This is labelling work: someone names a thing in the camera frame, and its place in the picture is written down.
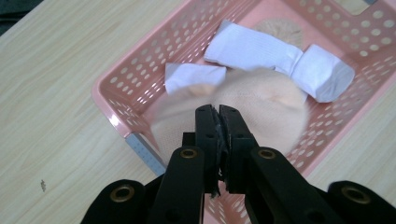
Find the beige round object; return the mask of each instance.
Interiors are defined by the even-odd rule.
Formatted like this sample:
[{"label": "beige round object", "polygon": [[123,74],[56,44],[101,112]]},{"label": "beige round object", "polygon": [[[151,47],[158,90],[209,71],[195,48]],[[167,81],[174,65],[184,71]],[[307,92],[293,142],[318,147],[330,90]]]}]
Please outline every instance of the beige round object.
[{"label": "beige round object", "polygon": [[268,19],[258,22],[253,29],[272,35],[299,49],[303,48],[303,30],[293,21],[287,19]]},{"label": "beige round object", "polygon": [[287,76],[271,69],[233,70],[217,88],[199,84],[164,98],[150,128],[159,154],[168,163],[183,133],[195,130],[195,109],[228,105],[239,110],[261,147],[288,154],[303,132],[308,110],[302,92]]}]

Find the plastic basket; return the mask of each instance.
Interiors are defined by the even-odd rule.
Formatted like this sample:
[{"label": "plastic basket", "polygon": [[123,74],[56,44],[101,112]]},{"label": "plastic basket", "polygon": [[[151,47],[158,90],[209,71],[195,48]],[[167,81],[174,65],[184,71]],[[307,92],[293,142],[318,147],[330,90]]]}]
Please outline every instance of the plastic basket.
[{"label": "plastic basket", "polygon": [[[304,48],[317,44],[356,70],[345,93],[329,104],[308,98],[310,120],[300,143],[287,156],[307,175],[373,102],[396,80],[396,3],[376,1],[352,16],[333,0],[191,0],[145,36],[97,79],[92,97],[122,137],[150,133],[150,107],[164,94],[169,63],[204,63],[205,49],[222,20],[252,27],[287,18],[304,30]],[[249,223],[241,195],[205,199],[205,220]]]}]

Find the screw hole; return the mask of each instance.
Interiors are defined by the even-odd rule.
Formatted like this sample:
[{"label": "screw hole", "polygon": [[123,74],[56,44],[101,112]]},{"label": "screw hole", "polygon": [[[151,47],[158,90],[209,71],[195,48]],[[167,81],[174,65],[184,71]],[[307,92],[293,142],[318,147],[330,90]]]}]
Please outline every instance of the screw hole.
[{"label": "screw hole", "polygon": [[192,159],[198,155],[197,151],[194,149],[183,149],[180,152],[180,156],[184,159]]},{"label": "screw hole", "polygon": [[341,188],[341,191],[344,196],[346,196],[352,202],[367,204],[371,201],[370,197],[366,193],[354,187],[344,186]]},{"label": "screw hole", "polygon": [[113,189],[110,199],[115,203],[124,203],[134,197],[134,188],[130,185],[121,185]]},{"label": "screw hole", "polygon": [[269,149],[262,149],[259,151],[259,156],[261,156],[265,159],[271,160],[276,157],[276,154],[275,154],[275,152],[273,152]]}]

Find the wooden table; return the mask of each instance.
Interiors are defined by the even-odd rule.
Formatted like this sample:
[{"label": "wooden table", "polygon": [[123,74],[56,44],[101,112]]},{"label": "wooden table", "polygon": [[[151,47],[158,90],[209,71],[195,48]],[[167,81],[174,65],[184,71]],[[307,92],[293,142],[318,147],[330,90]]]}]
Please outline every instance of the wooden table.
[{"label": "wooden table", "polygon": [[[0,37],[2,223],[79,223],[109,183],[150,169],[91,98],[93,82],[182,1],[44,1]],[[308,177],[396,205],[396,87]]]}]

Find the light wood surface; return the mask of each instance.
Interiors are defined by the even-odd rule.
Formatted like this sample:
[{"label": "light wood surface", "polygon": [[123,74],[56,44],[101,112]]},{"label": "light wood surface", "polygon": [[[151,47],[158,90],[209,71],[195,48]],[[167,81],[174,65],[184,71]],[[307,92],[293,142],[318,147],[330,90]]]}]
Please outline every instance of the light wood surface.
[{"label": "light wood surface", "polygon": [[[1,223],[79,223],[109,183],[154,174],[91,98],[93,82],[182,1],[44,1],[0,37]],[[308,177],[396,205],[396,87]]]}]

